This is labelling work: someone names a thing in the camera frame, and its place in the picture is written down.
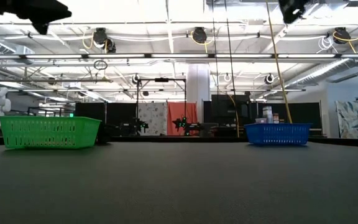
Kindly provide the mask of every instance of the blue basket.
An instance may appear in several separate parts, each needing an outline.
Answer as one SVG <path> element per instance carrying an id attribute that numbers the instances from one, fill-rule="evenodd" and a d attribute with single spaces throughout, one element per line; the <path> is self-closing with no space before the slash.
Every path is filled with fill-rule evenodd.
<path id="1" fill-rule="evenodd" d="M 258 145 L 303 145 L 311 124 L 248 124 L 248 140 Z"/>

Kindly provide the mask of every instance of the gray table surface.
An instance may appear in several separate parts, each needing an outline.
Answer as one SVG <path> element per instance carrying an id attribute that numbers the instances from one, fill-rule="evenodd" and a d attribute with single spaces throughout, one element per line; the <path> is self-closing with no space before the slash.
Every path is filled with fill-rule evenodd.
<path id="1" fill-rule="evenodd" d="M 0 146 L 0 223 L 358 223 L 358 147 Z"/>

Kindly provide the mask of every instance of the green basket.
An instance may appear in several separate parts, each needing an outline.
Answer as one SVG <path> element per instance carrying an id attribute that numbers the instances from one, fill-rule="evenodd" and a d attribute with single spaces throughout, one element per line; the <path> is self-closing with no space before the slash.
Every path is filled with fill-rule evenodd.
<path id="1" fill-rule="evenodd" d="M 94 145 L 100 120 L 84 117 L 0 117 L 8 149 L 79 149 Z"/>

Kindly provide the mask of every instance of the curtain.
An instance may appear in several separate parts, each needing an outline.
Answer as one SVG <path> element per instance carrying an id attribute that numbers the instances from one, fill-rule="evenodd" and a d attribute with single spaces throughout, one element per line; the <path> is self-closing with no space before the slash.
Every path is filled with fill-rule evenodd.
<path id="1" fill-rule="evenodd" d="M 169 136 L 182 136 L 185 133 L 183 128 L 179 131 L 175 128 L 172 121 L 185 115 L 185 103 L 168 103 L 168 116 L 167 116 L 167 134 Z M 197 105 L 196 103 L 186 104 L 186 117 L 189 123 L 197 123 Z"/>
<path id="2" fill-rule="evenodd" d="M 358 139 L 358 100 L 350 102 L 336 101 L 335 104 L 340 137 Z"/>
<path id="3" fill-rule="evenodd" d="M 145 133 L 142 129 L 140 135 L 167 135 L 167 111 L 167 103 L 139 103 L 139 119 L 149 125 Z"/>

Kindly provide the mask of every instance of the plastic basket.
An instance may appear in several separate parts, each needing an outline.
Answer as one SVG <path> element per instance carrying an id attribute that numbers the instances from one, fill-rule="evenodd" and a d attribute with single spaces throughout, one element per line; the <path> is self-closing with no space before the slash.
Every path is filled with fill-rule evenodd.
<path id="1" fill-rule="evenodd" d="M 0 117 L 5 146 L 9 149 L 79 149 L 94 145 L 100 120 L 84 117 Z"/>
<path id="2" fill-rule="evenodd" d="M 258 145 L 303 145 L 311 124 L 248 124 L 248 140 Z"/>

